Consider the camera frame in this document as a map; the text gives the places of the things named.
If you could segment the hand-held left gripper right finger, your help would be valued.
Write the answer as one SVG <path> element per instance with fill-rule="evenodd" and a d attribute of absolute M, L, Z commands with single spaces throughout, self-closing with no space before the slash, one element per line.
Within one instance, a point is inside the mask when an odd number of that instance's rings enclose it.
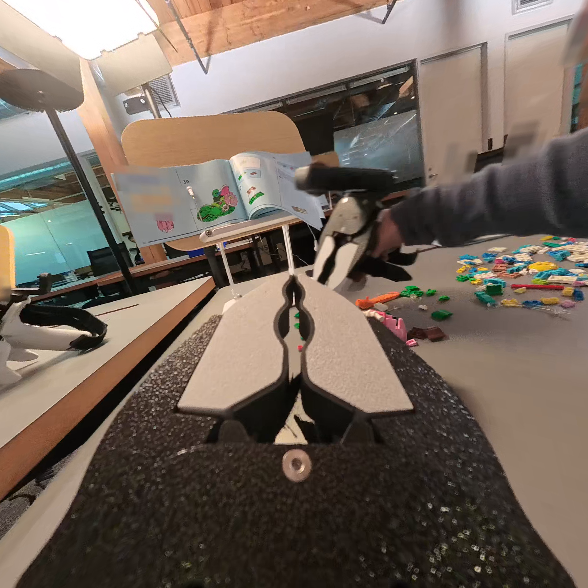
<path fill-rule="evenodd" d="M 310 385 L 367 417 L 413 410 L 392 363 L 364 314 L 339 293 L 297 276 L 300 312 L 310 320 L 304 372 Z"/>

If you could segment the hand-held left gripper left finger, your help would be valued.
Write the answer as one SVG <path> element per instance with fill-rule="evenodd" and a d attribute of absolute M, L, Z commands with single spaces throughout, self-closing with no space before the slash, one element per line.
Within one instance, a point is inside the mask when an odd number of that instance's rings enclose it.
<path fill-rule="evenodd" d="M 277 274 L 223 312 L 180 400 L 195 415 L 286 417 L 296 394 L 289 390 L 288 310 L 293 276 Z"/>

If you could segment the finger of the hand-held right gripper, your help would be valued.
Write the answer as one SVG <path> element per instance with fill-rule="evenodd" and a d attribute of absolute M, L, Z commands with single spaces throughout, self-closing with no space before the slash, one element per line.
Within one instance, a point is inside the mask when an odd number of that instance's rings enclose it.
<path fill-rule="evenodd" d="M 353 273 L 354 268 L 364 256 L 364 247 L 352 240 L 342 241 L 339 238 L 331 238 L 333 250 L 330 255 L 332 268 L 330 270 L 330 289 L 340 287 Z"/>
<path fill-rule="evenodd" d="M 326 235 L 321 241 L 313 267 L 313 279 L 319 283 L 343 282 L 342 233 Z"/>

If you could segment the green and pink lego flower model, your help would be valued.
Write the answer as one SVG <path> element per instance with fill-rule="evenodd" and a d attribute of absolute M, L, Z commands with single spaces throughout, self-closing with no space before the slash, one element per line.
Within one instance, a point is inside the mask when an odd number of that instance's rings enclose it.
<path fill-rule="evenodd" d="M 378 320 L 384 327 L 391 331 L 397 336 L 403 343 L 408 340 L 407 330 L 404 320 L 401 318 L 394 317 L 376 309 L 366 309 L 362 311 L 365 317 L 374 318 Z"/>

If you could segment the person's right forearm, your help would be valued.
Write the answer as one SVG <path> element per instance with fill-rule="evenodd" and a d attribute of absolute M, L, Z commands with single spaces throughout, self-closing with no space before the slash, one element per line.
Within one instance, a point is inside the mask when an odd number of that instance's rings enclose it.
<path fill-rule="evenodd" d="M 405 245 L 458 247 L 486 235 L 587 238 L 587 129 L 457 185 L 427 187 L 394 205 Z"/>

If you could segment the orange lego brick separator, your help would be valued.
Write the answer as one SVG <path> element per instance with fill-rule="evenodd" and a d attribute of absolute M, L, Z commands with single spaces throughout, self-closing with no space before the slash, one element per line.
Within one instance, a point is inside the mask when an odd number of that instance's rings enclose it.
<path fill-rule="evenodd" d="M 379 295 L 373 298 L 365 297 L 364 299 L 357 299 L 355 301 L 355 305 L 361 310 L 365 311 L 376 307 L 376 305 L 378 304 L 386 305 L 387 303 L 392 302 L 400 297 L 400 292 L 388 292 L 386 294 Z"/>

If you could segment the open lego instruction booklet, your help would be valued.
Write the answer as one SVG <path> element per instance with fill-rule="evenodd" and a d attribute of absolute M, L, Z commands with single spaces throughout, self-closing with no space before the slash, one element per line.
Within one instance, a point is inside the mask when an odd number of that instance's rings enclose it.
<path fill-rule="evenodd" d="M 295 185 L 295 171 L 310 163 L 307 152 L 242 152 L 196 165 L 128 166 L 112 179 L 142 247 L 281 212 L 320 229 L 327 198 Z"/>

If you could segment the pile of colourful lego pieces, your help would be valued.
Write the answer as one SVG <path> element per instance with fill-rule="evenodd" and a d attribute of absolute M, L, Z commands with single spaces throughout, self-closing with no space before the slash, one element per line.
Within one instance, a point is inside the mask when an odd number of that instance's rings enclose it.
<path fill-rule="evenodd" d="M 558 315 L 587 305 L 586 241 L 547 235 L 513 247 L 476 246 L 457 258 L 454 281 L 483 307 Z"/>

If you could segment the person's right hand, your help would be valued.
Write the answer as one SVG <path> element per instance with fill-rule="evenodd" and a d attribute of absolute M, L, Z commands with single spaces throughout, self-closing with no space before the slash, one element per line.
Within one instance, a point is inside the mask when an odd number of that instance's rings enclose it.
<path fill-rule="evenodd" d="M 403 237 L 399 226 L 392 217 L 391 209 L 384 209 L 378 216 L 378 228 L 376 232 L 376 243 L 371 252 L 373 258 L 384 259 L 391 252 L 401 248 Z"/>

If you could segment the dark glass window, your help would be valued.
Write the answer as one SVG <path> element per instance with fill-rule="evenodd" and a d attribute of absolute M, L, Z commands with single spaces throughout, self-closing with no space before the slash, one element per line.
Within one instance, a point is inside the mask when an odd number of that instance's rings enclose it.
<path fill-rule="evenodd" d="M 419 109 L 411 60 L 229 113 L 284 114 L 312 156 L 334 152 L 340 166 L 391 171 L 403 190 L 424 185 Z"/>

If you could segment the white book stand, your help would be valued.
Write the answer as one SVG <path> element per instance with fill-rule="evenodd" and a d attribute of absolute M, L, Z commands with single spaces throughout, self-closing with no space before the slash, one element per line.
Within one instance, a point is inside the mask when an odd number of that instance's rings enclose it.
<path fill-rule="evenodd" d="M 228 286 L 220 286 L 220 280 L 222 275 L 220 275 L 219 277 L 215 277 L 214 281 L 217 286 L 217 291 L 229 292 L 232 295 L 232 298 L 227 299 L 226 301 L 226 309 L 230 308 L 240 297 L 240 295 L 236 293 L 236 291 L 234 290 L 235 284 L 231 275 L 231 270 L 228 261 L 226 259 L 224 243 L 231 242 L 234 240 L 243 240 L 251 236 L 261 235 L 262 233 L 275 231 L 278 228 L 281 228 L 283 232 L 283 242 L 286 251 L 286 260 L 288 262 L 288 272 L 291 276 L 293 276 L 295 274 L 295 262 L 292 251 L 292 244 L 290 241 L 289 227 L 292 224 L 300 223 L 302 223 L 302 221 L 297 217 L 293 217 L 291 215 L 289 216 L 285 213 L 282 213 L 246 222 L 238 222 L 235 224 L 223 224 L 212 229 L 206 229 L 200 234 L 199 239 L 201 243 L 205 246 L 206 251 L 208 250 L 208 248 L 210 248 L 210 246 L 219 246 L 219 252 L 224 264 L 224 271 L 229 284 Z"/>

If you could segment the white door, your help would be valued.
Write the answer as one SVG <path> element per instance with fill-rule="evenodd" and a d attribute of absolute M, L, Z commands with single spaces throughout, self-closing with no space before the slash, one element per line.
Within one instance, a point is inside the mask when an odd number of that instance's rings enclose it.
<path fill-rule="evenodd" d="M 424 59 L 418 74 L 426 183 L 458 182 L 473 172 L 476 156 L 483 150 L 486 44 Z"/>
<path fill-rule="evenodd" d="M 568 133 L 573 74 L 563 56 L 571 19 L 512 33 L 505 40 L 504 132 L 526 127 L 546 142 Z"/>

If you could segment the black office chair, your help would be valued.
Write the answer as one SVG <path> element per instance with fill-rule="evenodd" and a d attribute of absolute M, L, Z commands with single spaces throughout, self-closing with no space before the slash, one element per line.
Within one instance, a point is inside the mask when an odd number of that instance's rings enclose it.
<path fill-rule="evenodd" d="M 119 265 L 109 247 L 103 247 L 87 251 L 90 266 L 94 277 L 100 277 L 119 271 Z M 99 286 L 100 292 L 105 296 L 126 293 L 124 282 Z"/>

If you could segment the ceiling light panel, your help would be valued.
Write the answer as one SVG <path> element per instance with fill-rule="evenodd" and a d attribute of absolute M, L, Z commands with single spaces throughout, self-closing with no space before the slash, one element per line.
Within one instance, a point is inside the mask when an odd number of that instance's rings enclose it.
<path fill-rule="evenodd" d="M 171 74 L 148 1 L 1 1 L 1 49 L 83 92 L 93 63 L 111 95 Z"/>

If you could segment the black round-top floor stand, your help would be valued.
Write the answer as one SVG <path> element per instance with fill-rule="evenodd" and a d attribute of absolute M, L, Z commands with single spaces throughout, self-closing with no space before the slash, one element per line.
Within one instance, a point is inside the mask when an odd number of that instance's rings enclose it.
<path fill-rule="evenodd" d="M 11 106 L 30 112 L 47 114 L 62 149 L 73 168 L 84 195 L 104 234 L 111 253 L 131 295 L 139 293 L 129 266 L 121 253 L 81 162 L 59 119 L 59 112 L 76 110 L 84 101 L 84 94 L 41 70 L 14 69 L 1 73 L 1 99 Z"/>

